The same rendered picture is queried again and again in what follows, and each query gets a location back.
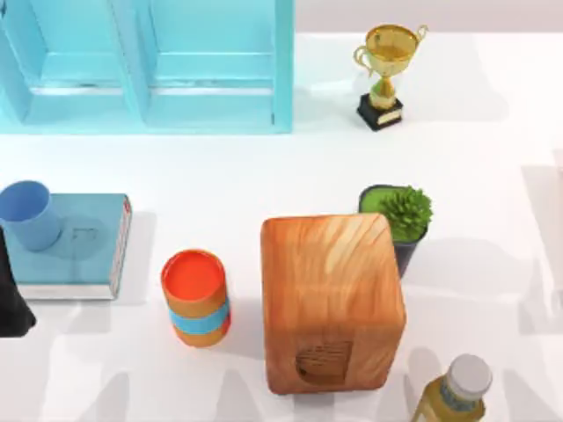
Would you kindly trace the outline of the wooden block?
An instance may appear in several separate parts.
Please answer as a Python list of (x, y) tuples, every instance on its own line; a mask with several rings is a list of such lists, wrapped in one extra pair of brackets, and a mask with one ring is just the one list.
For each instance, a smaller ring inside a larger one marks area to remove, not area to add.
[(406, 326), (386, 218), (270, 218), (261, 227), (260, 255), (270, 390), (381, 388)]

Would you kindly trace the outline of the orange cup with blue band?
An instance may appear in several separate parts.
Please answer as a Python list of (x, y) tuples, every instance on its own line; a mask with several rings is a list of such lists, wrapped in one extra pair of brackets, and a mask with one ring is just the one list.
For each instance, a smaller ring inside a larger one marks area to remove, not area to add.
[(204, 250), (183, 250), (168, 259), (161, 286), (172, 326), (192, 347), (219, 343), (230, 328), (230, 303), (221, 260)]

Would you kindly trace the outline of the green plant in dark pot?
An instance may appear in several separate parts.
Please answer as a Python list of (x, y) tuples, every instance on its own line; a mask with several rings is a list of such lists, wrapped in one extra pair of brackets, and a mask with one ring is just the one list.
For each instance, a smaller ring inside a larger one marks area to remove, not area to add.
[(432, 200), (422, 189), (412, 186), (372, 185), (358, 201), (359, 213), (379, 213), (390, 227), (399, 276), (403, 277), (410, 260), (428, 232), (432, 220)]

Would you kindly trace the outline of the light blue rack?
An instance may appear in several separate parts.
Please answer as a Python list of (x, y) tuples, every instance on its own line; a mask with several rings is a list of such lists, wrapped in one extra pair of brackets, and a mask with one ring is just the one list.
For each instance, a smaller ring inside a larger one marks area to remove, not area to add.
[(0, 134), (292, 128), (295, 0), (0, 0)]

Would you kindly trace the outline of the gold trophy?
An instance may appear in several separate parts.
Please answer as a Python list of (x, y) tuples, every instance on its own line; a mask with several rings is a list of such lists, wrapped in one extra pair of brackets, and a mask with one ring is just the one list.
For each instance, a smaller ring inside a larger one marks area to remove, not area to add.
[(403, 104), (391, 79), (403, 72), (428, 33), (427, 25), (412, 31), (398, 24), (382, 24), (369, 30), (363, 45), (354, 51), (355, 63), (372, 76), (379, 75), (369, 92), (361, 95), (357, 113), (378, 131), (402, 121)]

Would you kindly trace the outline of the light blue book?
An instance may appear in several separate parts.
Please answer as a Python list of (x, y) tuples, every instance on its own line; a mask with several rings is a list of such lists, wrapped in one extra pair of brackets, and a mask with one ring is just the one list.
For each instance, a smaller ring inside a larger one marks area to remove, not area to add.
[(133, 208), (124, 193), (55, 193), (62, 233), (40, 252), (4, 232), (19, 292), (28, 301), (112, 300), (119, 292)]

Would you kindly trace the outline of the yellow bottle with grey cap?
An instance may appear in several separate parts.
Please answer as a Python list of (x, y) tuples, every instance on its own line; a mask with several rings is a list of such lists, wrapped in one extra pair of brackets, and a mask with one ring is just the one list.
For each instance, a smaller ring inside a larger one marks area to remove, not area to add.
[(461, 354), (445, 374), (426, 385), (410, 422), (479, 422), (492, 381), (492, 370), (482, 358)]

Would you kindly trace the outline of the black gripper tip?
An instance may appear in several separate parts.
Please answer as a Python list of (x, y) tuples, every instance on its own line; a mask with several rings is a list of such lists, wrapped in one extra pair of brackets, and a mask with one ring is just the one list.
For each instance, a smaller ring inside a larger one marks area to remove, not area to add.
[(0, 338), (22, 338), (37, 323), (34, 313), (18, 291), (0, 227)]

